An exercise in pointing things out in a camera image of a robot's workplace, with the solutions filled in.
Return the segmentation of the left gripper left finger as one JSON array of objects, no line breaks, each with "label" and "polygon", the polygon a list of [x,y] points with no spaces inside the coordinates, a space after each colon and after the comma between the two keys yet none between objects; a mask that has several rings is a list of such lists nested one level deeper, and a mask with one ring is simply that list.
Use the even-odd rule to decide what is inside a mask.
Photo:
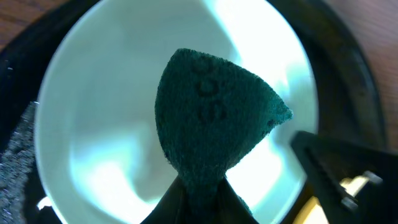
[{"label": "left gripper left finger", "polygon": [[186,205],[186,190],[181,178],[177,176],[141,224],[185,224]]}]

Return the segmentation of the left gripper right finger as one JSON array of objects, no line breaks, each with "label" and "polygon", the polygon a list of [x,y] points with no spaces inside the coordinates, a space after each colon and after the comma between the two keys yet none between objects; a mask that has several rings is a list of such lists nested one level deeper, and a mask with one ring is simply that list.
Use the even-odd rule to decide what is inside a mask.
[{"label": "left gripper right finger", "polygon": [[258,224],[226,177],[218,185],[215,224]]}]

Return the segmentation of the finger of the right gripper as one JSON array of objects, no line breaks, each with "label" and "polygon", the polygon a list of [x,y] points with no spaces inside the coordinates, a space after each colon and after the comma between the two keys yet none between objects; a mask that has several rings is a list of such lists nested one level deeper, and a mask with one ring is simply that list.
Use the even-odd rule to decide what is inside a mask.
[{"label": "finger of the right gripper", "polygon": [[[397,223],[397,153],[299,131],[290,142],[330,223]],[[352,196],[340,185],[363,176]]]}]

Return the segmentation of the green yellow scrub sponge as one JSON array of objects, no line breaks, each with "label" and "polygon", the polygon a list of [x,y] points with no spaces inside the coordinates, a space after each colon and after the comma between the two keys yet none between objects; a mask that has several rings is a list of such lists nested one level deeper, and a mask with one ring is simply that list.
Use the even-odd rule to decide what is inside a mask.
[{"label": "green yellow scrub sponge", "polygon": [[292,117],[259,76],[223,58],[176,50],[159,82],[155,122],[187,191],[187,222],[208,223],[226,171]]}]

